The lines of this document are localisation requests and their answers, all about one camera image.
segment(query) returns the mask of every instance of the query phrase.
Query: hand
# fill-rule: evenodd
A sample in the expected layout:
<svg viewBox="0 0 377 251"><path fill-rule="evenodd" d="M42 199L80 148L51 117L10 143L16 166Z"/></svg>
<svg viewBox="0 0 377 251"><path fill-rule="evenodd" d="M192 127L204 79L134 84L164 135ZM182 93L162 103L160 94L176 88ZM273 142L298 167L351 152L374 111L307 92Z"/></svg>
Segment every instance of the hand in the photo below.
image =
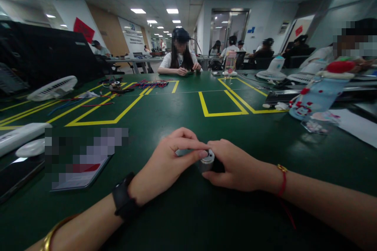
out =
<svg viewBox="0 0 377 251"><path fill-rule="evenodd" d="M265 175L269 175L269 173L265 173L269 164L253 158L225 139L209 141L208 145L211 146L213 153L225 167L225 173L208 171L202 174L213 185L240 191L265 188L264 178Z"/></svg>
<svg viewBox="0 0 377 251"><path fill-rule="evenodd" d="M196 161L208 156L210 147L199 142L195 133L181 127L161 140L143 169L133 178L128 193L140 206L165 192L181 173ZM194 149L178 157L176 151Z"/></svg>
<svg viewBox="0 0 377 251"><path fill-rule="evenodd" d="M179 69L177 69L177 74L180 75L180 76L185 76L185 75L187 75L187 70L184 69L184 68L179 68Z"/></svg>
<svg viewBox="0 0 377 251"><path fill-rule="evenodd" d="M201 69L201 65L199 63L195 63L194 66L192 67L192 69L195 71L195 70L200 70Z"/></svg>

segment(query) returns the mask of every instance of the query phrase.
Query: gold bangle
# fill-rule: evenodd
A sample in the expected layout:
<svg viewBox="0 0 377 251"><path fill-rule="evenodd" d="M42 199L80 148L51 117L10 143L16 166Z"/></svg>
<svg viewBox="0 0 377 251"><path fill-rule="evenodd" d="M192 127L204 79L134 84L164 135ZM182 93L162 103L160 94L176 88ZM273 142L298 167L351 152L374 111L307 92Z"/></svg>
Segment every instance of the gold bangle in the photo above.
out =
<svg viewBox="0 0 377 251"><path fill-rule="evenodd" d="M66 223L68 223L70 220L76 218L80 214L75 214L73 216L69 216L59 222L56 226L50 230L50 232L46 235L46 237L43 239L42 247L40 251L50 251L50 245L51 245L51 240L54 234L57 232L58 229L60 229L62 226L64 226Z"/></svg>

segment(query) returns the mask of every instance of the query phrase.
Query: white t-shirt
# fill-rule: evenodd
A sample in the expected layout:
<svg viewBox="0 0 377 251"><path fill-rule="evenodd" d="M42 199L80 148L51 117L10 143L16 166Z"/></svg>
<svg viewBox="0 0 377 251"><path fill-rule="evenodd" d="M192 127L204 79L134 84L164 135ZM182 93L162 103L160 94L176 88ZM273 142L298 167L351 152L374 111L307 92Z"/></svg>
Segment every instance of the white t-shirt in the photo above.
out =
<svg viewBox="0 0 377 251"><path fill-rule="evenodd" d="M198 60L197 60L195 54L190 53L190 55L191 55L191 58L192 58L192 62L194 64L197 63ZM169 69L171 63L172 63L172 53L169 52L168 54L165 55L164 59L161 62L160 67L164 67L164 68ZM182 63L183 63L183 55L178 55L178 64L179 64L179 66L181 66Z"/></svg>
<svg viewBox="0 0 377 251"><path fill-rule="evenodd" d="M230 51L230 50L233 50L233 51L236 51L236 52L240 51L240 49L238 47L236 47L235 45L230 45L229 47L227 47L223 50L223 52L221 53L221 57L225 57L227 52Z"/></svg>
<svg viewBox="0 0 377 251"><path fill-rule="evenodd" d="M102 46L101 50L98 50L97 48L94 50L94 55L106 56L106 54L110 54L111 55L109 49L107 49L106 47Z"/></svg>
<svg viewBox="0 0 377 251"><path fill-rule="evenodd" d="M324 61L326 61L327 64L330 64L332 62L335 61L335 56L333 54L333 47L332 46L328 46L328 47L324 47L324 48L320 48L318 50L315 50L308 59L306 59L300 66L300 69L306 67L311 60L315 59L315 58L319 58L319 59L322 59ZM357 60L357 59L360 59L361 57L357 57L357 56L339 56L337 58L338 59L342 59L342 58L350 58L350 60Z"/></svg>

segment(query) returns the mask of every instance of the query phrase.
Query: power strip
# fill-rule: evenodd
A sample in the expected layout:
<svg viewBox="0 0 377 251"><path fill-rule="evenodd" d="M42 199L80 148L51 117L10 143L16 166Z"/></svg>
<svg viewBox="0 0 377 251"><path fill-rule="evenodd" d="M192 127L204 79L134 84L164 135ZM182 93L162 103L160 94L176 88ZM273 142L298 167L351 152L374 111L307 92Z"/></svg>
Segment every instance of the power strip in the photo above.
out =
<svg viewBox="0 0 377 251"><path fill-rule="evenodd" d="M0 136L0 157L44 134L47 123L31 123Z"/></svg>

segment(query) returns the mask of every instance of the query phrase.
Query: red banner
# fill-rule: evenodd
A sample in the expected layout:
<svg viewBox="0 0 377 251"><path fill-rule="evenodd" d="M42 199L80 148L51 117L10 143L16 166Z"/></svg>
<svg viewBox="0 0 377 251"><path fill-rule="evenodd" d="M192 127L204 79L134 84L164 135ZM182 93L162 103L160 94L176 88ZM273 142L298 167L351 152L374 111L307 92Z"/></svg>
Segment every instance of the red banner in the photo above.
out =
<svg viewBox="0 0 377 251"><path fill-rule="evenodd" d="M296 36L299 36L299 34L302 32L302 25L296 29Z"/></svg>
<svg viewBox="0 0 377 251"><path fill-rule="evenodd" d="M78 33L82 33L84 35L86 41L89 44L92 43L95 31L90 26L85 24L82 20L80 20L79 18L76 18L76 20L75 20L75 25L73 26L73 31L78 32Z"/></svg>

